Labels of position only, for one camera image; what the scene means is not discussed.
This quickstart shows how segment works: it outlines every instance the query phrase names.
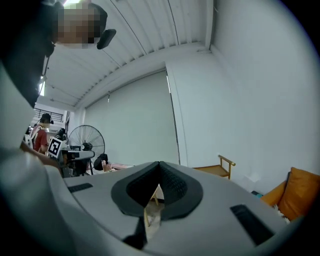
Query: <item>textured black rubber pad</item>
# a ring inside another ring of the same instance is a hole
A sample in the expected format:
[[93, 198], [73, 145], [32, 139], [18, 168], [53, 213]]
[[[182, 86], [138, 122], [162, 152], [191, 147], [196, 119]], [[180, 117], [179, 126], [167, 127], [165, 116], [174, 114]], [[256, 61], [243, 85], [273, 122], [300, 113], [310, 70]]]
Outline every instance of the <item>textured black rubber pad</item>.
[[83, 183], [80, 185], [75, 185], [75, 186], [68, 186], [68, 189], [71, 193], [81, 191], [81, 190], [86, 190], [88, 188], [92, 188], [93, 186], [90, 183]]
[[271, 238], [270, 231], [244, 204], [230, 207], [230, 210], [241, 223], [255, 245], [260, 245]]

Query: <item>industrial fan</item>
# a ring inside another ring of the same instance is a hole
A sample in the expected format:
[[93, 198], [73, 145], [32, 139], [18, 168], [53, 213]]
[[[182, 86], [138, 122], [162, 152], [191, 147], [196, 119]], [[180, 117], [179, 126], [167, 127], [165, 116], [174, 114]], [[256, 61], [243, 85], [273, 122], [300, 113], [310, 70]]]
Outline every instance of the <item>industrial fan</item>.
[[105, 152], [105, 140], [101, 133], [90, 125], [80, 125], [71, 132], [67, 144], [71, 150], [94, 152], [94, 157], [90, 161], [91, 174], [93, 175], [92, 163]]

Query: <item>orange pillow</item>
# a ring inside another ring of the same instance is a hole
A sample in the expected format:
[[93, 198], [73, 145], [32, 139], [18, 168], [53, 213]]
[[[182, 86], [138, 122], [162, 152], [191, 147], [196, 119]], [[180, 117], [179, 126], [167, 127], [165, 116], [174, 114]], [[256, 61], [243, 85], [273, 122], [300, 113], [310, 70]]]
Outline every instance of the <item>orange pillow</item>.
[[292, 167], [278, 209], [290, 221], [306, 215], [320, 191], [320, 176]]

